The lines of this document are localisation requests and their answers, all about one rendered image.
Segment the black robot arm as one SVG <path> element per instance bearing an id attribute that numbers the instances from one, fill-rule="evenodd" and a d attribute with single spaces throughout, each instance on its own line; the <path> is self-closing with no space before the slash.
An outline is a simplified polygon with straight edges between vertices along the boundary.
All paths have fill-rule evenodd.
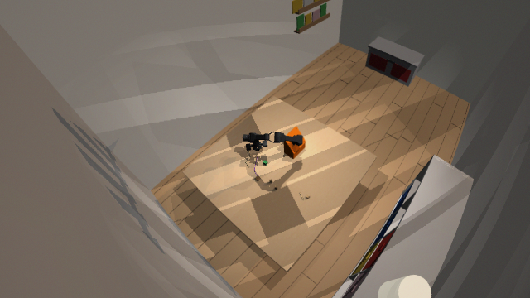
<path id="1" fill-rule="evenodd" d="M 266 141 L 270 141 L 269 140 L 269 137 L 270 137 L 270 134 L 272 134 L 274 132 L 270 132 L 270 133 L 265 133 L 265 134 L 256 134 L 255 132 L 251 132 L 248 134 L 244 134 L 243 135 L 243 141 L 245 142 L 250 142 L 250 143 L 256 143 L 258 142 L 259 140 L 266 140 Z M 274 142 L 273 143 L 281 143 L 281 142 L 284 142 L 284 141 L 289 141 L 291 142 L 293 145 L 298 145 L 298 146 L 301 146 L 303 144 L 303 136 L 302 135 L 294 135 L 293 137 L 292 136 L 285 136 L 284 133 L 282 132 L 275 132 L 274 134 Z M 270 141 L 272 142 L 272 141 Z"/>

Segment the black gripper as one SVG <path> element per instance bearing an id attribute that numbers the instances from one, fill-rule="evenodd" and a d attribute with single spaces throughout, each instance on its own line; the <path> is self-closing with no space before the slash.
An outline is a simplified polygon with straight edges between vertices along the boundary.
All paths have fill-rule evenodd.
<path id="1" fill-rule="evenodd" d="M 251 147 L 253 148 L 253 150 L 255 151 L 259 151 L 261 148 L 262 148 L 262 145 L 263 147 L 267 147 L 267 141 L 263 141 L 263 143 L 261 142 L 256 142 L 256 143 L 253 143 L 251 146 L 250 146 L 250 143 L 249 144 L 246 144 L 246 149 L 247 151 L 250 151 L 251 150 Z M 258 148 L 258 149 L 257 149 Z"/>

